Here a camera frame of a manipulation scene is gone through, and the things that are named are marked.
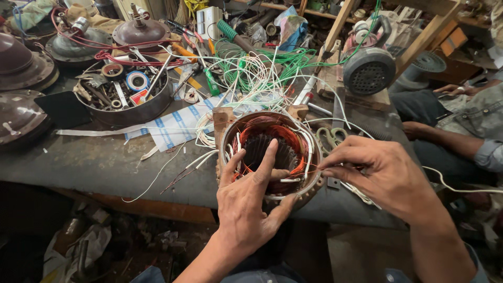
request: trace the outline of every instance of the clutter on floor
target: clutter on floor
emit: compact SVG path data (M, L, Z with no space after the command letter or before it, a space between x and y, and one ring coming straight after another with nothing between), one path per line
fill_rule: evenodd
M408 143L389 94L489 81L503 66L501 4L391 2L0 0L7 181L39 162L44 176L26 182L99 204L82 202L54 235L43 282L171 282L215 231L224 166L246 149L232 182L256 171L274 138L289 175L264 211L296 194L311 220L406 229L317 167L351 134ZM480 190L446 203L482 258L501 262L500 200Z

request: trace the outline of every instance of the jeans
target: jeans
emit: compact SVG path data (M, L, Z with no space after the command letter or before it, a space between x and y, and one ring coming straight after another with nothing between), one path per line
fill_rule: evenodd
M434 127L450 112L439 102L431 90L401 92L389 95L402 122L414 121ZM444 175L447 184L486 184L495 185L497 176L485 171L466 158L425 140L415 140L412 147L421 165L435 168ZM439 182L435 172L426 170L430 181Z

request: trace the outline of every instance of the wrench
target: wrench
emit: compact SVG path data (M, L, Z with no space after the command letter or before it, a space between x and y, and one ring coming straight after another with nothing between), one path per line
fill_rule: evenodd
M117 95L119 96L119 99L121 100L122 103L122 109L128 109L129 105L127 105L127 100L126 97L124 96L124 93L122 92L121 85L118 82L113 82L115 86L115 90L117 91Z
M140 60L142 60L143 62L148 62L147 59L145 59L145 57L143 57L143 55L140 53L140 51L138 50L138 47L133 46L133 47L130 47L129 50L131 50L131 52L133 52L136 56L138 56L138 58L140 58ZM157 73L156 68L154 68L152 66L148 66L148 68L152 71L152 73L154 73L154 74Z

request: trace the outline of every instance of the motor fan cover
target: motor fan cover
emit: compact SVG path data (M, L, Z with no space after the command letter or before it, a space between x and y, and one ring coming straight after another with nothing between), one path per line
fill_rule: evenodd
M373 95L388 87L395 73L395 61L388 51L362 48L344 63L344 86L353 95Z

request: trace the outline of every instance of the person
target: person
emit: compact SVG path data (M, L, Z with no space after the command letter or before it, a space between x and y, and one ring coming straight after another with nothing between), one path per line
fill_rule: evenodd
M262 212L267 184L271 177L278 178L277 170L273 170L277 148L278 142L274 139L257 171L235 182L232 182L233 173L246 151L241 149L230 159L217 191L220 226L176 283L300 282L268 269L226 277L274 236L298 198L290 194L269 215ZM348 163L365 164L365 174L341 166ZM465 246L428 180L400 144L351 135L318 168L324 176L358 187L383 209L410 225L415 270L423 282L488 282L473 250ZM386 278L388 282L410 282L407 278Z
M435 91L390 94L423 166L452 185L503 187L503 72L480 88L448 85ZM436 173L427 171L431 181Z

